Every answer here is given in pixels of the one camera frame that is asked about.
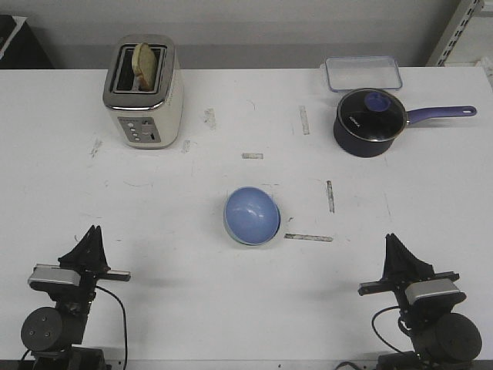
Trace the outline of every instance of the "table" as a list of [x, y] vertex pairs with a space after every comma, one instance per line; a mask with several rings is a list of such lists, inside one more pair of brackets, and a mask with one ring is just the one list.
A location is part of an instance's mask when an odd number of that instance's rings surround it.
[[[387, 348], [371, 316], [396, 302], [357, 288], [381, 277], [390, 232], [435, 271], [461, 275], [468, 299], [454, 311], [480, 329], [479, 358], [493, 358], [493, 93], [477, 68], [401, 75], [395, 95], [407, 109], [474, 105], [478, 115], [408, 127], [384, 155], [362, 159], [332, 136], [341, 95], [319, 69], [183, 70], [177, 140], [136, 150], [102, 104], [105, 70], [0, 71], [0, 358], [23, 353], [23, 321], [52, 305], [26, 284], [33, 266], [56, 264], [92, 224], [109, 265], [132, 272], [128, 283], [100, 282], [126, 306], [132, 360], [374, 360]], [[247, 185], [280, 208], [280, 231], [262, 247], [223, 228], [228, 194]], [[411, 349], [396, 320], [377, 326]], [[122, 357], [121, 314], [105, 294], [84, 346]]]

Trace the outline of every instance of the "white wall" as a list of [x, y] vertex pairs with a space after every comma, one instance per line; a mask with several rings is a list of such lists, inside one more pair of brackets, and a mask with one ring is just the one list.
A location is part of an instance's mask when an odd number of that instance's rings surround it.
[[130, 33], [179, 44], [183, 68], [317, 67], [336, 55], [422, 65], [458, 0], [2, 0], [60, 68], [107, 68]]

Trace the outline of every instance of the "blue bowl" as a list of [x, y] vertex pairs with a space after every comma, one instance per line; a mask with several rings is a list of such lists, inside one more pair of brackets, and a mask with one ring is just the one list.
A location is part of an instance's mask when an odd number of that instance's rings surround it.
[[235, 240], [261, 245], [276, 235], [280, 214], [271, 197], [256, 187], [235, 190], [224, 206], [224, 227]]

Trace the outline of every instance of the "white toaster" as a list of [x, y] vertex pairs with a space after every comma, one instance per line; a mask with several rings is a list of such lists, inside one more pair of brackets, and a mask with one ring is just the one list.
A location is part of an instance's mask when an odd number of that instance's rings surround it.
[[[157, 69], [153, 89], [144, 91], [132, 70], [132, 54], [147, 43]], [[135, 148], [163, 148], [178, 136], [183, 80], [173, 41], [163, 35], [128, 35], [119, 40], [106, 75], [102, 101], [123, 140]]]

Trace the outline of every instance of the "plastic food container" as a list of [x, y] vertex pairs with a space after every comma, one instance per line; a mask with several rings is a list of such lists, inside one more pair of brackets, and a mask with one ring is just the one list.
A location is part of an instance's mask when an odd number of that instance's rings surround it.
[[330, 57], [325, 61], [329, 89], [336, 93], [374, 88], [402, 87], [397, 62], [391, 56]]

